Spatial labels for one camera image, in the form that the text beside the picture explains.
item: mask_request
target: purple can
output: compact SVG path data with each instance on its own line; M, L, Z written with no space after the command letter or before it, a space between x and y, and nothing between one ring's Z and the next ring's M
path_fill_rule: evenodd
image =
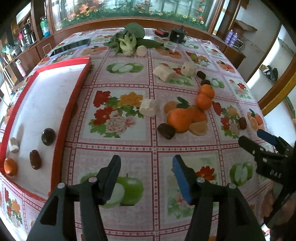
M231 36L231 39L229 40L229 46L233 46L235 41L237 41L237 33L233 33L233 35Z
M233 35L233 31L232 30L229 30L228 33L227 33L227 35L226 35L226 38L225 38L224 42L228 44L229 43L229 40L232 37L232 35Z

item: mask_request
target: tablecloth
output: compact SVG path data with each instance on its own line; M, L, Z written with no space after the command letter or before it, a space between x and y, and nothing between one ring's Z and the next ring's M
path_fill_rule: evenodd
M182 199L172 171L172 159L180 154L197 177L217 185L237 184L261 223L260 206L270 181L256 174L254 159L238 146L238 137L245 135L266 150L273 148L256 135L258 129L267 127L239 72L211 42L188 37L186 43L177 45L157 37L153 29L145 29L146 36L163 42L165 48L149 49L145 57L115 55L103 43L120 30L75 33L57 47L85 38L91 38L91 44L53 59L46 57L30 73L70 58L92 58L92 68L68 128L61 181L78 184L83 176L98 172L113 155L119 155L122 167L118 186L125 192L119 195L120 203L113 204L115 207L100 208L108 239L180 241L185 238L194 208ZM193 131L167 140L157 132L157 127L166 123L165 112L174 104L194 105L201 86L196 75L187 77L181 73L182 64L191 59L215 90L213 105L205 111L206 117L197 120L206 121L206 128L197 125ZM152 72L159 64L174 70L178 78L167 82L157 78ZM159 111L152 118L139 112L141 101L149 98L159 104ZM238 129L240 117L246 118L245 130ZM0 135L4 131L2 123ZM234 174L237 169L242 177ZM0 213L14 237L25 240L43 205L0 174ZM75 204L75 211L77 237L83 240L79 203ZM215 236L217 224L215 204L211 236Z

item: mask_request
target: tofu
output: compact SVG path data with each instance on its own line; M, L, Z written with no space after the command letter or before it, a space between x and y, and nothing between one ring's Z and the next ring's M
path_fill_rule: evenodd
M181 68L181 74L193 76L195 74L195 64L193 62L185 62Z
M20 150L18 147L17 139L15 139L14 137L10 138L8 141L8 148L10 152L17 153Z
M162 81L166 82L175 78L176 72L172 69L163 66L162 64L158 65L154 70L153 74L159 77Z
M158 104L157 101L154 99L143 99L139 112L143 116L153 117L156 115L158 111Z

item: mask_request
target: printed orange slice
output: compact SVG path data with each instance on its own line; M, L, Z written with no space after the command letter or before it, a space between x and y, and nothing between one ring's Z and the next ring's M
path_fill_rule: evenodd
M249 119L249 121L250 121L251 127L252 127L255 131L257 131L257 130L259 129L259 125L258 125L256 119L255 119L254 117L251 117L251 118Z
M204 136L207 133L207 122L204 120L192 123L189 126L189 131L196 136Z

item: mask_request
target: glass cabinet door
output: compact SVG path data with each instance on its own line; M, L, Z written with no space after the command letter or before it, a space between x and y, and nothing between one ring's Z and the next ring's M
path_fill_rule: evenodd
M124 16L161 18L207 30L219 0L52 0L56 30L80 22Z

